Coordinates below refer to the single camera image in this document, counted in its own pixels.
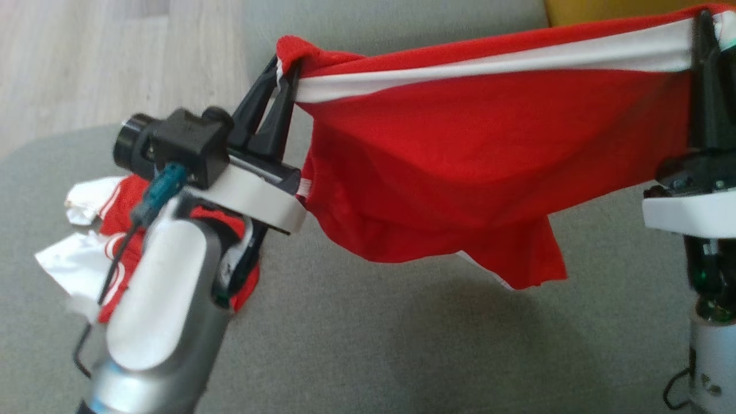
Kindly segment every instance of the wooden floor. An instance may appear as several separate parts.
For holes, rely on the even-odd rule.
[[[249,85],[242,3],[0,0],[0,158],[134,112],[235,105]]]

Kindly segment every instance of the gray cushion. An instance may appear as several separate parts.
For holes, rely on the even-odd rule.
[[[548,25],[543,0],[249,0],[243,10],[251,80],[283,35],[380,55]]]
[[[298,113],[294,138],[308,131]],[[71,413],[82,318],[32,254],[72,232],[62,202],[119,173],[117,126],[0,162],[0,412]],[[293,161],[305,142],[289,146]],[[201,413],[666,413],[692,305],[679,237],[643,228],[640,190],[556,214],[570,280],[509,292],[455,256],[372,264],[313,219],[270,234]],[[85,358],[93,356],[89,349]]]

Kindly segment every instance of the yellow object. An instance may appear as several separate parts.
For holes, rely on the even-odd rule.
[[[608,20],[673,12],[697,4],[699,0],[545,0],[551,26],[567,26],[586,21]],[[736,0],[722,1],[736,4]]]

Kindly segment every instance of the red cloth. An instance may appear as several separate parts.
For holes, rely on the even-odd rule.
[[[301,59],[300,87],[321,78],[337,91],[346,74],[392,77],[604,38],[691,19],[703,8],[378,57],[287,36],[277,55],[284,71]],[[371,261],[464,250],[515,289],[563,279],[547,215],[651,180],[660,161],[686,150],[684,69],[525,70],[302,102],[314,117],[305,205],[334,242]]]
[[[110,260],[112,260],[114,254],[117,253],[125,234],[132,225],[130,221],[130,212],[135,208],[138,202],[143,199],[143,193],[146,191],[147,187],[148,181],[145,181],[137,175],[131,175],[120,182],[118,188],[114,191],[113,196],[102,208],[102,226],[99,229],[99,233],[105,236],[110,236],[110,241],[107,242],[107,246],[105,246],[105,255]],[[221,211],[209,211],[203,208],[195,208],[191,213],[191,217],[211,217],[220,220],[229,225],[239,237],[242,237],[245,232],[245,224],[242,220],[228,216]],[[118,266],[113,280],[110,282],[107,297],[105,298],[105,302],[103,303],[98,316],[101,323],[109,321],[115,307],[120,302],[125,290],[127,289],[133,272],[135,272],[135,267],[141,260],[144,236],[145,231],[143,230],[136,233],[123,252],[120,265]],[[250,294],[255,289],[255,285],[258,283],[258,276],[259,267],[257,266],[248,276],[245,286],[231,300],[230,304],[236,312],[240,310],[243,304],[245,304],[246,299],[250,297]]]

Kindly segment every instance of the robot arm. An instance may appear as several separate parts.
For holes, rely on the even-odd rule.
[[[277,80],[274,59],[232,117],[219,108],[201,117],[179,109],[164,120],[138,114],[124,124],[114,158],[152,181],[133,212],[133,222],[151,226],[78,413],[195,410],[232,315],[230,298],[257,264],[266,230],[299,231],[306,215],[295,197],[300,171],[280,162],[297,78],[293,71]],[[277,82],[276,102],[256,132]],[[181,189],[159,185],[176,182],[167,180],[171,171],[186,180]],[[191,219],[196,206],[242,218],[245,236]]]
[[[683,235],[690,286],[690,405],[694,413],[736,407],[736,46],[721,51],[704,11],[693,30],[690,153],[666,160],[645,192],[645,225]],[[673,405],[672,410],[688,403]]]

